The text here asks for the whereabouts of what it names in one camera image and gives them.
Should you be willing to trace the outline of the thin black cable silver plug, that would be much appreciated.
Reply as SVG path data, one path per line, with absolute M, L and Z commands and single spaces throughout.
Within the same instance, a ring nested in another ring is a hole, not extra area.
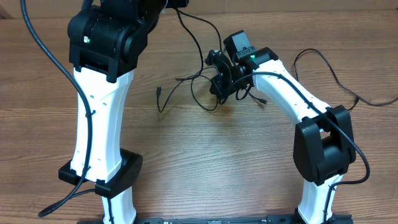
M 200 103 L 193 91 L 193 82 L 197 79 L 197 78 L 204 78 L 206 80 L 208 80 L 209 82 L 212 82 L 210 78 L 208 78 L 206 75 L 203 75 L 203 72 L 208 70 L 208 69 L 214 69 L 214 67 L 205 67 L 200 69 L 199 71 L 197 71 L 194 75 L 190 75 L 188 77 L 185 78 L 176 78 L 177 84 L 172 88 L 172 90 L 170 91 L 170 93 L 167 95 L 164 104 L 161 106 L 160 105 L 160 96 L 162 94 L 162 85 L 159 85 L 156 88 L 156 106 L 157 106 L 157 110 L 159 113 L 163 113 L 164 110 L 166 109 L 166 106 L 168 105 L 171 97 L 173 96 L 173 94 L 175 93 L 175 91 L 177 90 L 177 88 L 183 84 L 184 82 L 190 81 L 190 94 L 193 98 L 193 100 L 195 101 L 195 103 L 203 110 L 205 111 L 214 111 L 215 109 L 217 109 L 218 107 L 218 102 L 215 103 L 214 107 L 212 108 L 207 108 L 206 106 L 204 106 L 202 103 Z

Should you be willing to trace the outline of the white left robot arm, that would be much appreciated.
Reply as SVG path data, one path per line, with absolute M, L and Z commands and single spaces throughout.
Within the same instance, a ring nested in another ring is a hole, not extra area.
M 78 99 L 76 147 L 59 169 L 61 180 L 95 183 L 103 201 L 103 223 L 134 223 L 132 186 L 143 158 L 120 146 L 123 110 L 137 59 L 165 8 L 179 1 L 102 1 L 89 5 L 68 24 L 69 60 L 83 90 Z

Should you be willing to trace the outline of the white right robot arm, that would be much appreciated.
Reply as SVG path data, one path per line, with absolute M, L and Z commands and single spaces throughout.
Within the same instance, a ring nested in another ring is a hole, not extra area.
M 243 89 L 268 96 L 295 127 L 293 159 L 303 177 L 302 199 L 291 215 L 268 215 L 265 223 L 352 223 L 351 215 L 332 211 L 336 188 L 356 160 L 349 111 L 332 108 L 306 90 L 269 48 L 256 49 L 245 31 L 224 40 L 225 51 L 205 59 L 216 67 L 210 93 L 220 104 Z

